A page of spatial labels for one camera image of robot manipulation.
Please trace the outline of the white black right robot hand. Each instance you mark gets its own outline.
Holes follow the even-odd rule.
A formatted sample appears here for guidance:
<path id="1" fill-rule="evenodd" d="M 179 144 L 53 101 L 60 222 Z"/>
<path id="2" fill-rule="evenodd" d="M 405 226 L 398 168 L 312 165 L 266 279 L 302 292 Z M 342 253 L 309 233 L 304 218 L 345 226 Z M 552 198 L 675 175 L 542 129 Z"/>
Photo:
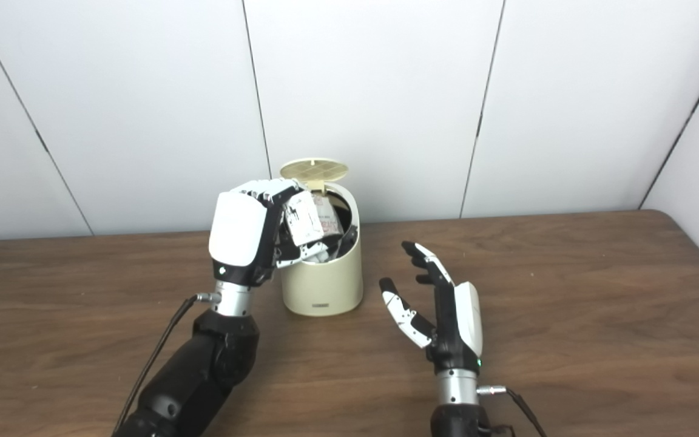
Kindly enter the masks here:
<path id="1" fill-rule="evenodd" d="M 400 296 L 390 277 L 378 282 L 385 307 L 400 331 L 425 350 L 435 373 L 480 373 L 483 334 L 478 292 L 471 282 L 454 282 L 438 256 L 419 243 L 401 244 L 411 263 L 422 270 L 416 282 L 433 290 L 436 320 L 431 322 Z"/>

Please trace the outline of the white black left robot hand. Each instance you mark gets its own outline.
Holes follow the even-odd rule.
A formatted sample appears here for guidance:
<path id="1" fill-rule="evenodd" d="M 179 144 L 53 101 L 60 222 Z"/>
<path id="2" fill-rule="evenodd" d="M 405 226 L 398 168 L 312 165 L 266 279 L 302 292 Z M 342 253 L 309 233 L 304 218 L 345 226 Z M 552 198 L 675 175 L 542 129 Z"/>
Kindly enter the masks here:
<path id="1" fill-rule="evenodd" d="M 217 197 L 209 240 L 214 276 L 257 287 L 275 269 L 327 254 L 342 234 L 330 202 L 302 182 L 252 180 Z"/>

